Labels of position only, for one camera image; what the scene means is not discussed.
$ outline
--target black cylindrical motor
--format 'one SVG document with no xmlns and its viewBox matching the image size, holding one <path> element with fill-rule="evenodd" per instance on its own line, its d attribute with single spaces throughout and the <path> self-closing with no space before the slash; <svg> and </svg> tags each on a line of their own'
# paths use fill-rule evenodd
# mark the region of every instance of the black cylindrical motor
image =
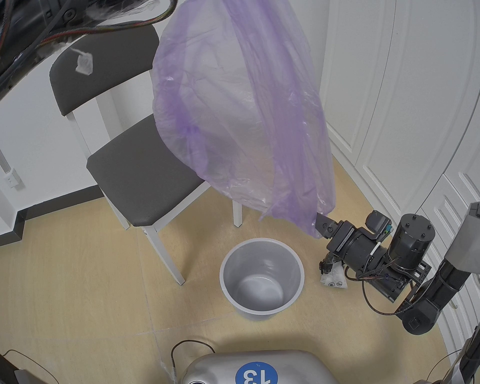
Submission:
<svg viewBox="0 0 480 384">
<path fill-rule="evenodd" d="M 406 214 L 400 219 L 388 255 L 392 268 L 400 273 L 413 273 L 435 237 L 435 229 L 423 216 Z"/>
</svg>

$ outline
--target electrical outlet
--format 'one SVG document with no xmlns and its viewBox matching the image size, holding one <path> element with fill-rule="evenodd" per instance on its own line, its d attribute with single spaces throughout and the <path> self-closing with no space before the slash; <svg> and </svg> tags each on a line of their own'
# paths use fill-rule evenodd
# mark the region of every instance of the electrical outlet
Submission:
<svg viewBox="0 0 480 384">
<path fill-rule="evenodd" d="M 17 171 L 13 168 L 10 169 L 10 172 L 6 173 L 5 176 L 3 176 L 3 179 L 7 182 L 10 188 L 16 187 L 22 181 L 20 179 L 20 176 L 18 176 Z"/>
</svg>

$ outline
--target gray trash can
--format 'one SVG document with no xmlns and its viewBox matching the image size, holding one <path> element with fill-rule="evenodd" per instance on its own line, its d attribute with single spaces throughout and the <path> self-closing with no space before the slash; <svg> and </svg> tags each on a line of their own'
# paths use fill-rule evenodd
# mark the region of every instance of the gray trash can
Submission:
<svg viewBox="0 0 480 384">
<path fill-rule="evenodd" d="M 220 268 L 223 293 L 250 320 L 266 320 L 288 308 L 304 281 L 298 255 L 273 239 L 244 241 L 227 254 Z"/>
</svg>

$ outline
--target gray chair seat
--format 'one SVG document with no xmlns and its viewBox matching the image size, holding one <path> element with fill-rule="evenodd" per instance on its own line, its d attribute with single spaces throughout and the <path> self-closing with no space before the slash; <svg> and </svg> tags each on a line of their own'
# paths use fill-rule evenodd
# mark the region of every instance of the gray chair seat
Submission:
<svg viewBox="0 0 480 384">
<path fill-rule="evenodd" d="M 165 146 L 153 115 L 92 154 L 87 169 L 135 227 L 153 225 L 203 183 Z"/>
</svg>

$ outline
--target plastic bag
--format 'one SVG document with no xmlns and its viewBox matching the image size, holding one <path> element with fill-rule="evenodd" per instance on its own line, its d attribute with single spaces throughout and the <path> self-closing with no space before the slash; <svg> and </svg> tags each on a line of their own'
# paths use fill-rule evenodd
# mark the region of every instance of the plastic bag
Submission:
<svg viewBox="0 0 480 384">
<path fill-rule="evenodd" d="M 153 63 L 160 136 L 217 191 L 306 233 L 335 206 L 310 48 L 288 0 L 187 0 Z"/>
<path fill-rule="evenodd" d="M 329 287 L 347 288 L 347 279 L 341 261 L 333 263 L 330 273 L 322 274 L 320 281 Z"/>
</svg>

